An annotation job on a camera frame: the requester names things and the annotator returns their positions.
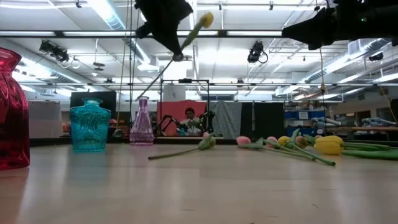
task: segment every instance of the glass vase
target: glass vase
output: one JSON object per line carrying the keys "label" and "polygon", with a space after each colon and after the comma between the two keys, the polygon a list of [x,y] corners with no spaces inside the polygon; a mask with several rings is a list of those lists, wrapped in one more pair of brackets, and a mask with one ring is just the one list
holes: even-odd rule
{"label": "glass vase", "polygon": [[100,107],[100,99],[84,98],[83,101],[84,106],[70,108],[73,151],[103,152],[108,138],[111,111]]}
{"label": "glass vase", "polygon": [[139,99],[137,117],[130,131],[130,144],[132,145],[152,145],[154,143],[154,131],[148,112],[148,99],[146,96]]}
{"label": "glass vase", "polygon": [[0,48],[0,170],[30,163],[29,107],[24,91],[11,77],[21,58]]}

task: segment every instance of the wire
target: wire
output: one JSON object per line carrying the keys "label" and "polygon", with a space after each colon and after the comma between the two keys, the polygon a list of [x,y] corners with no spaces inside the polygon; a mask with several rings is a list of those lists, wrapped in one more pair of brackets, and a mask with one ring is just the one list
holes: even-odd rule
{"label": "wire", "polygon": [[45,56],[47,56],[49,53],[45,53],[45,55],[43,55],[36,63],[35,63],[35,65],[37,64],[37,63],[39,63]]}
{"label": "wire", "polygon": [[322,106],[323,106],[323,113],[325,114],[325,135],[326,135],[326,127],[328,126],[327,124],[327,119],[326,119],[326,106],[325,106],[325,78],[323,74],[323,55],[322,55],[322,48],[319,48],[319,53],[321,55],[321,75],[322,75],[322,83],[321,83],[321,93],[322,93]]}
{"label": "wire", "polygon": [[98,40],[99,40],[99,38],[97,38],[97,39],[95,40],[94,63],[97,62]]}
{"label": "wire", "polygon": [[[138,15],[137,15],[137,24],[136,27],[138,28],[139,25],[139,16],[141,14],[141,11],[138,10]],[[132,4],[130,6],[130,15],[132,15]],[[132,16],[130,16],[130,37],[132,36]],[[131,50],[130,50],[130,128],[132,128],[132,116],[131,116],[131,107],[132,107],[132,93],[134,91],[134,74],[136,72],[136,55],[137,55],[137,36],[134,39],[134,59],[133,64],[132,64],[132,73],[131,73]]]}
{"label": "wire", "polygon": [[[126,24],[129,21],[129,8],[127,8],[127,13],[126,13]],[[123,84],[123,72],[124,72],[124,59],[126,58],[126,45],[127,45],[127,27],[125,28],[124,31],[124,47],[123,47],[123,61],[122,61],[122,74],[120,78],[120,87],[119,87],[119,105],[118,105],[118,117],[116,118],[116,130],[119,129],[119,118],[120,118],[120,102],[121,102],[121,95],[122,95],[122,84]]]}
{"label": "wire", "polygon": [[382,88],[381,86],[380,86],[380,89],[381,89],[381,92],[382,92],[383,96],[386,98],[386,100],[387,100],[387,102],[388,102],[388,107],[389,107],[389,109],[390,109],[390,111],[391,111],[391,114],[392,114],[392,117],[394,118],[395,123],[398,124],[397,118],[396,118],[396,116],[395,116],[395,114],[394,114],[394,112],[392,111],[392,108],[391,108],[391,100],[390,100],[390,99],[387,97],[387,95],[384,93],[384,90],[383,90],[383,88]]}
{"label": "wire", "polygon": [[261,62],[260,59],[259,59],[258,62],[260,62],[261,64],[265,64],[265,63],[268,62],[268,55],[264,51],[262,51],[262,53],[267,57],[267,60],[265,62]]}

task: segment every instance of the person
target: person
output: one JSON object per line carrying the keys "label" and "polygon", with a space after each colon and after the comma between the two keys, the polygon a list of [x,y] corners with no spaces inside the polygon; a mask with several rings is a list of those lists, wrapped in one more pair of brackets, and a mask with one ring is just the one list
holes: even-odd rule
{"label": "person", "polygon": [[195,110],[193,110],[193,108],[187,108],[185,110],[185,117],[186,119],[181,121],[180,124],[186,125],[188,129],[186,132],[185,130],[182,132],[180,130],[180,135],[200,136],[200,119],[195,117]]}
{"label": "person", "polygon": [[185,110],[185,116],[187,119],[193,119],[195,117],[195,111],[192,108],[187,108]]}

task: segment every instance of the black panel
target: black panel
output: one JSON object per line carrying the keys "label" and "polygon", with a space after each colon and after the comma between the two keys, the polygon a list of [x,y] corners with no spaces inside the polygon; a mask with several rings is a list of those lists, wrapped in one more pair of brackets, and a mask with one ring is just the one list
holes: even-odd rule
{"label": "black panel", "polygon": [[279,138],[285,135],[283,103],[255,103],[254,117],[256,136]]}
{"label": "black panel", "polygon": [[241,136],[253,137],[252,132],[252,103],[242,103]]}
{"label": "black panel", "polygon": [[70,108],[83,106],[83,98],[97,98],[103,101],[100,107],[111,111],[111,117],[116,117],[116,92],[115,91],[98,91],[98,92],[74,92],[70,97]]}
{"label": "black panel", "polygon": [[391,110],[396,118],[398,118],[398,99],[391,100]]}

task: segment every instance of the metal pipe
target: metal pipe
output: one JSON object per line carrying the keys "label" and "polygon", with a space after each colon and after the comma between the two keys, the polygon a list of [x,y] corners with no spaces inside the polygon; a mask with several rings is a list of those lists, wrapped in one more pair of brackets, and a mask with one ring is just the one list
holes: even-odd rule
{"label": "metal pipe", "polygon": [[[120,83],[28,83],[19,82],[21,85],[35,86],[120,86]],[[131,86],[132,83],[122,83],[122,86]],[[134,86],[159,86],[160,83],[134,83]],[[174,83],[174,85],[197,86],[199,83]],[[209,83],[210,86],[237,86],[236,83]],[[239,86],[318,86],[319,83],[239,83]],[[326,83],[325,86],[398,86],[398,83]]]}
{"label": "metal pipe", "polygon": [[[2,38],[35,38],[35,39],[123,39],[126,35],[129,38],[136,38],[135,30],[0,30]],[[190,30],[178,30],[178,38],[187,38]],[[281,30],[201,30],[196,38],[281,38]],[[145,39],[153,38],[153,35],[143,37]]]}

